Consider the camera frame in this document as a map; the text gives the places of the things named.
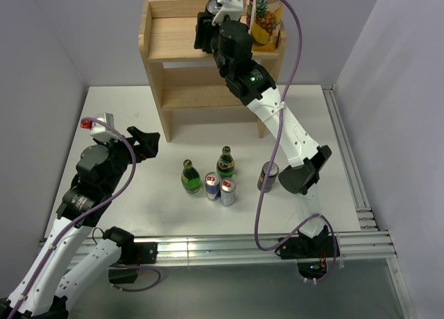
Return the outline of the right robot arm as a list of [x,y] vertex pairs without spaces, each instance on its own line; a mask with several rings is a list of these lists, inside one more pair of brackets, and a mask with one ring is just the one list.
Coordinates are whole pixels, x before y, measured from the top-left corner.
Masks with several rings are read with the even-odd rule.
[[326,254],[325,246],[337,250],[336,239],[315,201],[321,169],[332,155],[329,146],[312,139],[285,103],[267,70],[253,60],[253,39],[247,26],[225,17],[215,23],[208,10],[197,16],[194,48],[213,55],[219,75],[227,88],[253,112],[275,137],[272,154],[282,149],[288,166],[279,173],[280,184],[301,196],[302,223],[274,246],[276,250],[294,248],[301,257]]

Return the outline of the black yellow tall can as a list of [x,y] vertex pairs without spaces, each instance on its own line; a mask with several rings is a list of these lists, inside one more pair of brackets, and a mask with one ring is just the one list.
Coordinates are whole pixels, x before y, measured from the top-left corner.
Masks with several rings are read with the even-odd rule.
[[206,10],[210,14],[216,15],[220,11],[221,7],[222,5],[217,0],[209,0],[206,5]]

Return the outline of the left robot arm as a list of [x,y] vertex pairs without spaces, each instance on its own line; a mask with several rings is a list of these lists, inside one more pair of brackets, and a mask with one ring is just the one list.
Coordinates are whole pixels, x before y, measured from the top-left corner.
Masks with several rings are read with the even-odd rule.
[[100,128],[94,145],[80,154],[70,189],[62,197],[49,236],[20,285],[1,299],[2,318],[67,318],[76,298],[108,267],[139,259],[139,246],[118,227],[104,231],[93,250],[72,270],[72,258],[101,216],[126,169],[154,158],[160,134],[131,126],[129,138]]

